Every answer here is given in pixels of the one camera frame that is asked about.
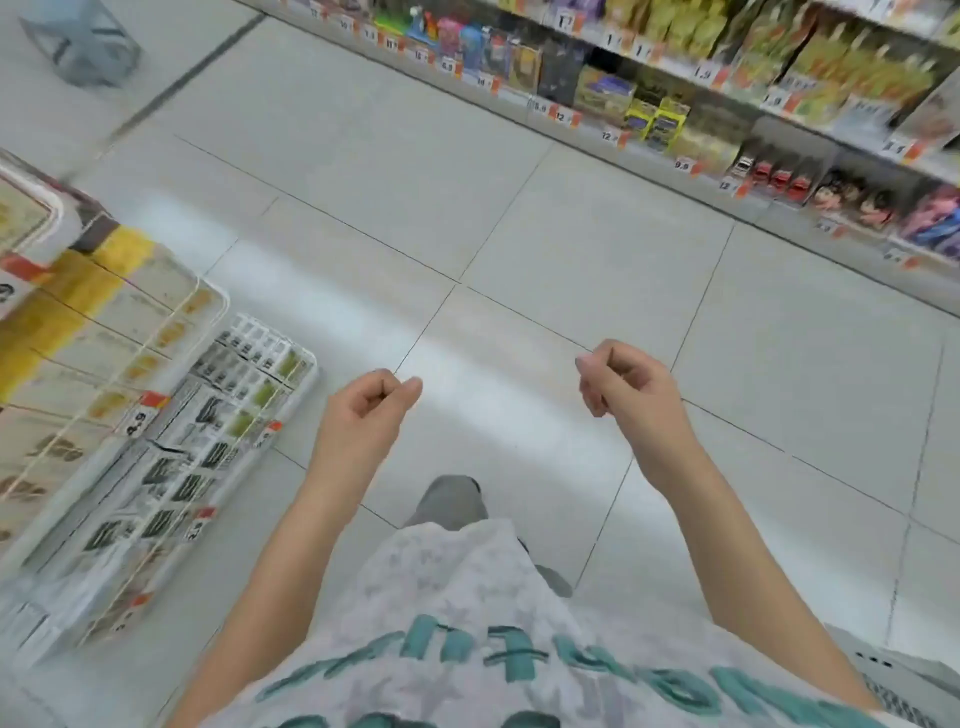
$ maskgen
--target forearm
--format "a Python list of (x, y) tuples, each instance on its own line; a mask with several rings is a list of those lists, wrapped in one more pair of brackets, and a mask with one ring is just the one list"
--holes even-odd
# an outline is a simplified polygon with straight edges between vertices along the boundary
[(880, 710), (847, 657), (783, 573), (705, 453), (664, 488), (713, 621), (811, 685)]
[(277, 524), (216, 641), (167, 723), (194, 728), (306, 638), (343, 519), (306, 486)]

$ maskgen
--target white t-shirt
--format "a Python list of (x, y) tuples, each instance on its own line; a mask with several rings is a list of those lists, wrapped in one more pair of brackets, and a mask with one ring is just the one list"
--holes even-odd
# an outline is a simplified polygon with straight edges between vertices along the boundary
[(510, 522), (404, 528), (204, 728), (908, 725), (839, 705), (702, 619), (646, 617), (558, 598)]

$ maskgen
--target tile floor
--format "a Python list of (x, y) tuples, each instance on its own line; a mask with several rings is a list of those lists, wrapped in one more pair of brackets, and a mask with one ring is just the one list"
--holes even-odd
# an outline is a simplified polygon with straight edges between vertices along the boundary
[[(0, 93), (26, 101), (0, 145), (59, 171), (252, 16), (208, 2), (174, 39), (169, 13), (110, 4), (147, 47), (142, 78), (69, 88), (5, 24)], [(466, 472), (576, 599), (704, 614), (665, 502), (579, 403), (573, 357), (605, 336), (674, 365), (819, 617), (960, 668), (950, 317), (273, 19), (81, 185), (312, 348), (325, 377), (149, 618), (37, 669), (53, 704), (85, 705), (78, 725), (152, 723), (298, 487), (325, 397), (377, 366), (422, 376), (424, 395), (318, 612), (433, 476)]]

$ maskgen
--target right hand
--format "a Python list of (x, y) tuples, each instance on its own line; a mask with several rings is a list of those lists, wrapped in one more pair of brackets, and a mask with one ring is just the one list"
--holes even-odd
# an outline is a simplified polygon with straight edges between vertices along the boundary
[(592, 353), (578, 356), (576, 364), (590, 414), (614, 416), (644, 476), (657, 490), (664, 493), (709, 462), (686, 416), (676, 380), (657, 359), (607, 339)]

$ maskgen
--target merchandise display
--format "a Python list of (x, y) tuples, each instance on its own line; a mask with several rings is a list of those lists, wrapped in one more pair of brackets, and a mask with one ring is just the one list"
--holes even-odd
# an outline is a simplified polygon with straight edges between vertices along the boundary
[[(312, 353), (255, 319), (222, 326), (8, 588), (19, 616), (0, 610), (0, 626), (23, 637), (11, 658), (26, 666), (140, 619), (317, 375)], [(32, 507), (33, 491), (18, 493), (4, 522)]]

